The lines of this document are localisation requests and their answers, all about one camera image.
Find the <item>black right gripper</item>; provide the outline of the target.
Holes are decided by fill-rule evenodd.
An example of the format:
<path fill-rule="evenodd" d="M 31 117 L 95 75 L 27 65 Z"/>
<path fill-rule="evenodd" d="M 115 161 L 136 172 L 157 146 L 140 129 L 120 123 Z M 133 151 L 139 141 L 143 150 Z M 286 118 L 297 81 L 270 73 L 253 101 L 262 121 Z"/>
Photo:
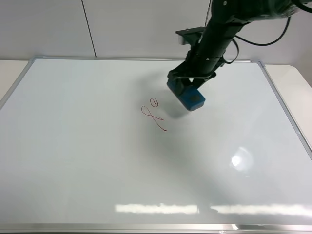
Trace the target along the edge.
<path fill-rule="evenodd" d="M 171 91 L 176 96 L 183 94 L 189 85 L 188 78 L 193 78 L 191 87 L 194 90 L 212 79 L 208 76 L 212 74 L 225 51 L 225 45 L 190 46 L 185 60 L 168 73 Z"/>

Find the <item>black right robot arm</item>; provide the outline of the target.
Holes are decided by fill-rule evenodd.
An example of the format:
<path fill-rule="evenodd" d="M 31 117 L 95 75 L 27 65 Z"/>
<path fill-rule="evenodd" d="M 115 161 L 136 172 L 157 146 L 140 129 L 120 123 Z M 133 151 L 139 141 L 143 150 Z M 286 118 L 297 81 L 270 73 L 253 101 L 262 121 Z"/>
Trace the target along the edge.
<path fill-rule="evenodd" d="M 310 0 L 214 0 L 206 26 L 177 31 L 190 50 L 178 67 L 168 73 L 168 86 L 178 94 L 199 88 L 227 63 L 224 53 L 237 33 L 260 20 L 290 18 L 299 10 L 312 11 Z"/>

